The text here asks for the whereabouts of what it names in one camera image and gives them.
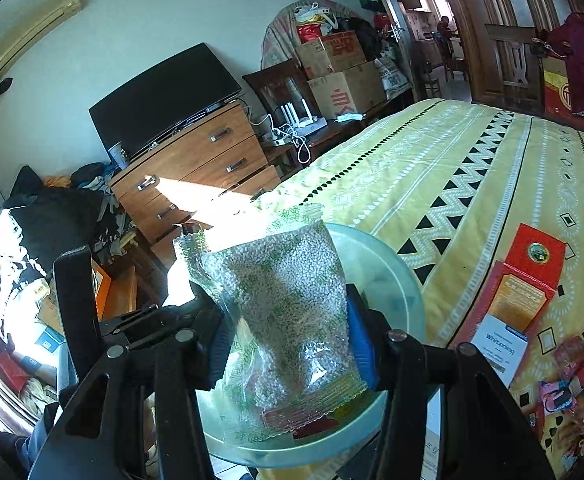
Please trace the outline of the green white rice snack bag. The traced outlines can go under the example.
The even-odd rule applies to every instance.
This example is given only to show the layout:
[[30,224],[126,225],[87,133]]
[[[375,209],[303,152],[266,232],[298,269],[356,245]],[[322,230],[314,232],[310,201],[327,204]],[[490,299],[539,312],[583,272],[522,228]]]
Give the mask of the green white rice snack bag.
[[231,247],[210,232],[185,234],[175,254],[234,329],[225,371],[204,398],[225,440],[287,434],[365,392],[345,275],[322,220],[279,220]]

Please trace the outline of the blue pink Oreo packet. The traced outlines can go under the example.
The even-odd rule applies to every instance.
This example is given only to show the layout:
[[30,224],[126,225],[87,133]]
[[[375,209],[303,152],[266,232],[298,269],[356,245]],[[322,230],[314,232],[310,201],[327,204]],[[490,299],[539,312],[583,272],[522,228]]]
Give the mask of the blue pink Oreo packet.
[[576,382],[539,382],[539,399],[546,414],[569,410],[581,391]]

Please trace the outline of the white grey carton box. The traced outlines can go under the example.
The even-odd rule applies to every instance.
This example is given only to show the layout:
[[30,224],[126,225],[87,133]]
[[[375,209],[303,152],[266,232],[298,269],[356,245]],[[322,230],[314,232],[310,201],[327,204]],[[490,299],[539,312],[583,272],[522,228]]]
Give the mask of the white grey carton box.
[[523,361],[528,338],[499,318],[486,314],[470,343],[485,356],[502,382],[510,387]]

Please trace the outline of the flat red box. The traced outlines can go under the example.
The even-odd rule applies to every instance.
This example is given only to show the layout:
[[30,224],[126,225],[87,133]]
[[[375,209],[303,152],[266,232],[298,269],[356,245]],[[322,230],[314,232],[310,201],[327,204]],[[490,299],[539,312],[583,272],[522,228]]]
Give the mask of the flat red box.
[[454,336],[452,343],[450,344],[452,349],[459,346],[459,344],[462,344],[462,342],[470,342],[476,334],[479,324],[482,323],[482,319],[485,318],[485,315],[490,308],[491,301],[493,300],[494,295],[496,295],[497,289],[502,280],[504,269],[505,264],[500,260],[497,260],[492,266],[487,276],[486,283],[482,286],[480,294],[470,308],[470,311],[468,311],[466,319],[460,325],[458,333],[456,333],[456,336]]

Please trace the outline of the orange red tea box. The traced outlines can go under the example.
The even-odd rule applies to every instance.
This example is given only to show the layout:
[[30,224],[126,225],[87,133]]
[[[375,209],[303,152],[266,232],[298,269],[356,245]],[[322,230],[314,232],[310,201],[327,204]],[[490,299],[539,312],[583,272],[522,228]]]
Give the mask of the orange red tea box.
[[505,269],[487,314],[527,332],[557,293],[565,252],[558,238],[521,223],[500,260]]

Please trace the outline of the wooden drawer dresser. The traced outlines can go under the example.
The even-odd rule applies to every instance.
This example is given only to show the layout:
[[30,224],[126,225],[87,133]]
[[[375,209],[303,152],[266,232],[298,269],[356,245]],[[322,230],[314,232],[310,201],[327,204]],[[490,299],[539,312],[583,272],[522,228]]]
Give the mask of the wooden drawer dresser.
[[110,187],[155,244],[209,200],[234,190],[253,195],[279,182],[243,106],[234,102],[158,144]]

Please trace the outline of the yellow patterned bedspread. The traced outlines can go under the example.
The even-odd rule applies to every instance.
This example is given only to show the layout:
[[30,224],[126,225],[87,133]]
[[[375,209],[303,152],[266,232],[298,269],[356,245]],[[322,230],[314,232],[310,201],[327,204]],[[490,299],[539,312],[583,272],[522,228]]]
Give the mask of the yellow patterned bedspread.
[[555,297],[543,309],[511,390],[557,374],[554,350],[584,341],[584,132],[501,108],[425,100],[365,128],[256,201],[264,211],[322,206],[367,232],[417,278],[429,344],[444,347],[475,309],[517,228],[561,240]]

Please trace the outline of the white wifi router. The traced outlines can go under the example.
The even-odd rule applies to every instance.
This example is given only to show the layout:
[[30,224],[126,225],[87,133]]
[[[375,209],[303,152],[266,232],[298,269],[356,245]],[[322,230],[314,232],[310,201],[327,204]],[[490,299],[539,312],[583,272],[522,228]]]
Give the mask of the white wifi router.
[[301,112],[298,112],[293,102],[286,102],[279,107],[283,115],[280,129],[289,136],[305,138],[318,132],[328,125],[324,117],[314,115],[305,99],[301,100]]

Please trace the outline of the black television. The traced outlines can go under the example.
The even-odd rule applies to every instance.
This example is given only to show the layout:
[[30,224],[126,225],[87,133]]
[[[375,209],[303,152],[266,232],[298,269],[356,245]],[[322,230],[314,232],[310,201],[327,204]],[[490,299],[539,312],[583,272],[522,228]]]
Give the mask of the black television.
[[118,145],[134,157],[240,91],[207,44],[197,44],[125,82],[92,105],[89,115],[106,150]]

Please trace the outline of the lower cardboard box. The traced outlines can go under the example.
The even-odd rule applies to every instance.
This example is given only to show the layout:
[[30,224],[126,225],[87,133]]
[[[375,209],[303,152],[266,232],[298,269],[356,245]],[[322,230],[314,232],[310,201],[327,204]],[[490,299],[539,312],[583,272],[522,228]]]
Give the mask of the lower cardboard box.
[[373,62],[308,81],[320,113],[328,120],[342,114],[365,114],[386,101],[379,71]]

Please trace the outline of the cardboard box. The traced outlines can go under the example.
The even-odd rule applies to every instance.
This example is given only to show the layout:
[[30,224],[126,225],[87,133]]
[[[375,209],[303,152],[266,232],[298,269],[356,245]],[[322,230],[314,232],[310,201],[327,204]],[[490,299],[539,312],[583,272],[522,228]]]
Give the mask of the cardboard box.
[[328,120],[342,114],[365,114],[386,101],[379,71],[373,62],[308,81],[320,113]]
[[355,32],[338,32],[310,40],[296,48],[308,79],[316,79],[365,64],[365,54]]

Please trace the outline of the upper cardboard box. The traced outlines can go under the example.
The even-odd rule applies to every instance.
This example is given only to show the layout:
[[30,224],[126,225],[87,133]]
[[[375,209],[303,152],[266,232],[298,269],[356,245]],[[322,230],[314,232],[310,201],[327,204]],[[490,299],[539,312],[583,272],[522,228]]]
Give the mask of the upper cardboard box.
[[338,32],[310,40],[296,48],[308,79],[316,79],[365,64],[365,54],[355,32]]

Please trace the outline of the air conditioner unit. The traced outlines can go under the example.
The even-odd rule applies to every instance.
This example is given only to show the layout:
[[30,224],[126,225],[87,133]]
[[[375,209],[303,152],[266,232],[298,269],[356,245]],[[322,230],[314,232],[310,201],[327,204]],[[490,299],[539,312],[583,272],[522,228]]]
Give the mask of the air conditioner unit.
[[47,0],[0,38],[0,75],[34,44],[83,10],[82,0]]

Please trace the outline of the red yellow gift bag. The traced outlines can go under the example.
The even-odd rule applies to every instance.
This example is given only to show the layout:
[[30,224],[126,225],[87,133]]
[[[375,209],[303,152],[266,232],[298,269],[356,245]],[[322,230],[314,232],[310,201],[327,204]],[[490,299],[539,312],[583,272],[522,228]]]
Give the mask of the red yellow gift bag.
[[549,120],[584,131],[584,116],[572,114],[566,65],[558,58],[542,60],[544,114]]

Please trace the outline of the wooden chair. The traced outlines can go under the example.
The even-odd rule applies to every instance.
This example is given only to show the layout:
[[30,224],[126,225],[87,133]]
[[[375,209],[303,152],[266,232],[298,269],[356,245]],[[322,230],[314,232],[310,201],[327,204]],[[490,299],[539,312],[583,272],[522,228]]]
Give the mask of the wooden chair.
[[532,48],[537,29],[496,24],[486,24],[485,29],[496,52],[503,107],[514,112],[542,116],[542,63]]

